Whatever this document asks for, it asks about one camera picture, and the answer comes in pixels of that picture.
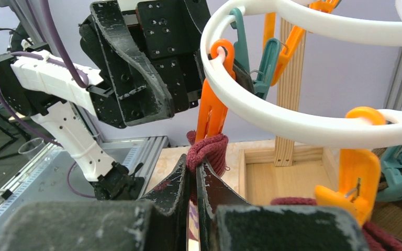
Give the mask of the purple striped tan sock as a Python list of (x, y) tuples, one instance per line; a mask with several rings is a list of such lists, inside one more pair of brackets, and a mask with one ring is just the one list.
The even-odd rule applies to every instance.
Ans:
[(221, 177), (226, 172), (226, 149), (228, 138), (221, 134), (195, 141), (196, 132), (187, 133), (187, 139), (191, 144), (186, 157), (186, 167), (194, 181), (191, 183), (191, 196), (189, 206), (196, 207), (198, 210), (198, 232), (200, 250), (210, 250), (210, 227), (218, 202), (208, 199), (207, 192), (203, 189), (207, 187), (204, 180), (198, 180), (201, 175), (197, 168), (211, 174), (213, 181), (226, 187)]

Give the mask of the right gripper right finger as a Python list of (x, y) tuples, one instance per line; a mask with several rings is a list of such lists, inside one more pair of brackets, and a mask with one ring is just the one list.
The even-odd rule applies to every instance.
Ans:
[(196, 169), (201, 250), (368, 250), (346, 211), (309, 205), (255, 206), (212, 170)]

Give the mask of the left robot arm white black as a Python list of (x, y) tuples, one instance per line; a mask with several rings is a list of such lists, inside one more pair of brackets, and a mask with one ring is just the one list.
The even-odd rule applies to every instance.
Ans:
[(98, 1), (80, 26), (96, 64), (72, 63), (46, 48), (0, 58), (0, 99), (48, 130), (81, 168), (98, 200), (135, 200), (144, 179), (109, 156), (78, 121), (76, 104), (100, 122), (126, 128), (208, 104), (199, 42), (210, 18), (205, 1)]

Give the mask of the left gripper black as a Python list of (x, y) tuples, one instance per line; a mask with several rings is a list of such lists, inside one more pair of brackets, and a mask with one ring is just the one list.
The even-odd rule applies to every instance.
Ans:
[[(117, 1), (90, 5), (80, 24), (83, 52), (102, 81), (87, 88), (99, 121), (115, 128), (168, 119), (198, 105), (205, 79), (199, 43), (210, 18), (206, 1), (140, 1), (140, 51)], [(250, 73), (234, 60), (236, 82), (254, 94)]]

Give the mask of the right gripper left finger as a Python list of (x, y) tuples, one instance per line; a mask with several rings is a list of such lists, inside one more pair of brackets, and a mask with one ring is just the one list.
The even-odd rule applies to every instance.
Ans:
[(186, 250), (186, 155), (138, 200), (44, 201), (7, 221), (0, 250)]

